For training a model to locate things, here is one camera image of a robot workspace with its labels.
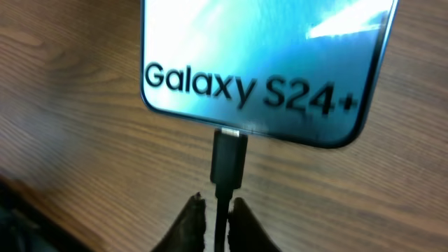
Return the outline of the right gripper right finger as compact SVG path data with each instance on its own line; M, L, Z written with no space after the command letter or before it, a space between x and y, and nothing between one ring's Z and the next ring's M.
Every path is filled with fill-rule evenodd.
M231 252L280 252L262 225L240 197L234 200L228 215L228 244Z

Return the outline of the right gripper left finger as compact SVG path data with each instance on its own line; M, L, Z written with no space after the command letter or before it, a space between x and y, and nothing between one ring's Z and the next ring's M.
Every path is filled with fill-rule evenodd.
M199 192L191 196L162 240L151 252L203 252L206 202Z

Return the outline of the blue Galaxy S24+ smartphone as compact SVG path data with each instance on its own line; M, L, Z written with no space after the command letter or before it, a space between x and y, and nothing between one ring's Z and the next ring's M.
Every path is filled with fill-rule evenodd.
M143 0L156 113L317 148L362 132L396 0Z

